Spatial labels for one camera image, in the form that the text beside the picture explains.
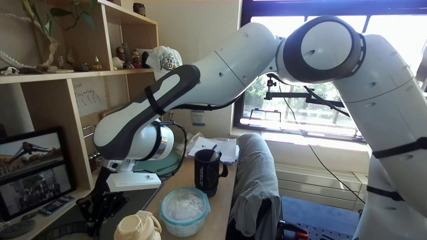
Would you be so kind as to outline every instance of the picture frame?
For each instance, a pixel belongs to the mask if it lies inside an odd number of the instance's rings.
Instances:
[[[0,140],[0,215],[17,217],[74,191],[61,128]]]

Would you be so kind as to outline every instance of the blue bowl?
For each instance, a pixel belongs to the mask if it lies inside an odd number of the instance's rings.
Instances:
[[[210,212],[206,195],[197,188],[177,188],[160,204],[160,219],[168,232],[177,237],[194,235]]]

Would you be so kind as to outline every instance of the robotic arm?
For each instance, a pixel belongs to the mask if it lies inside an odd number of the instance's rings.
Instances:
[[[425,100],[384,39],[361,36],[336,17],[317,17],[287,39],[246,24],[206,57],[170,71],[136,101],[104,117],[94,144],[105,159],[165,155],[166,149],[157,152],[162,135],[152,125],[157,116],[182,104],[224,105],[268,72],[293,83],[332,81],[372,148],[368,199],[356,236],[427,236]]]

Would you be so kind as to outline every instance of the table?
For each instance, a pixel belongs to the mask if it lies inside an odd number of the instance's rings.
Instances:
[[[234,187],[234,177],[236,177],[236,164],[228,165],[228,176],[218,179],[216,195],[209,199],[210,213],[206,216],[204,225],[196,235],[186,239],[190,239],[190,240],[225,239],[228,216],[229,216],[230,201],[232,201],[232,192]],[[168,179],[161,185],[161,189],[146,205],[145,211],[152,212],[161,223],[160,203],[162,197],[176,188],[194,187],[193,179],[194,179],[193,159],[189,157],[182,161],[181,168],[176,172],[176,175]],[[181,239],[181,237],[172,236],[165,229],[165,225],[162,223],[161,223],[161,228],[162,228],[161,240]]]

